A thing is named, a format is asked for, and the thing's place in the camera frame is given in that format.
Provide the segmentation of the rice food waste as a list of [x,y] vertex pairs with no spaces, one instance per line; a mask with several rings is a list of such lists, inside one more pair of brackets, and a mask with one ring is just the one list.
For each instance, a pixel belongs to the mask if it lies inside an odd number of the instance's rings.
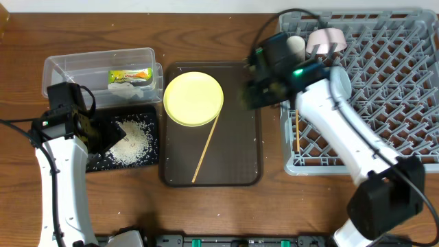
[[153,142],[148,125],[133,120],[118,121],[117,124],[126,135],[107,152],[112,161],[128,166],[148,160]]

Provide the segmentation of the pale green cup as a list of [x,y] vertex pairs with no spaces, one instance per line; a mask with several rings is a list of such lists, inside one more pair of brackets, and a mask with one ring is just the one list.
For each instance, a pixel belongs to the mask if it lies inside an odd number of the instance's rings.
[[302,37],[290,36],[287,39],[287,45],[300,62],[304,62],[306,60],[306,42]]

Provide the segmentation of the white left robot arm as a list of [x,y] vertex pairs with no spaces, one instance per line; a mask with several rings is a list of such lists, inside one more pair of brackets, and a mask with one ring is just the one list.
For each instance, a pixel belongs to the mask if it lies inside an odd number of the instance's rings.
[[32,123],[42,182],[43,219],[39,246],[142,246],[138,231],[98,240],[91,225],[86,165],[125,137],[114,122],[95,119],[87,109],[63,106]]

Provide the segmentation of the light blue bowl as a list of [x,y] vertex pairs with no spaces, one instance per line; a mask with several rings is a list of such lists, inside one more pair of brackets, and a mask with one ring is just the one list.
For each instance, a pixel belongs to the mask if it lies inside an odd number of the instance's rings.
[[352,86],[347,72],[342,67],[331,67],[330,69],[331,88],[338,98],[348,100],[352,95]]

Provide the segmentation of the pink bowl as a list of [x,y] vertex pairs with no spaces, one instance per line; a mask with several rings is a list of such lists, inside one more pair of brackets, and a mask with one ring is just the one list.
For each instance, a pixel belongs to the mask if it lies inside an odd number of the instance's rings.
[[316,54],[327,54],[330,52],[332,44],[335,45],[334,52],[347,48],[342,30],[333,27],[316,30],[308,37],[306,52],[312,54],[313,50],[317,48]]

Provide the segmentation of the green snack wrapper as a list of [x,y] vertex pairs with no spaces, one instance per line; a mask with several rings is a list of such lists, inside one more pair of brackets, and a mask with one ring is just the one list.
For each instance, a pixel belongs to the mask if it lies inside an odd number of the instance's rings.
[[147,82],[152,77],[152,69],[112,70],[108,72],[108,83]]

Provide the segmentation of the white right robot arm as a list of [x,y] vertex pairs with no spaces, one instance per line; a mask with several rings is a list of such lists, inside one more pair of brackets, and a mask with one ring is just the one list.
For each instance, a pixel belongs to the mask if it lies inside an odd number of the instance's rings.
[[253,78],[242,90],[243,105],[253,109],[292,99],[357,187],[347,206],[349,219],[333,235],[337,246],[370,246],[422,211],[424,165],[387,145],[348,104],[343,68],[299,61],[285,33],[253,43],[247,61]]

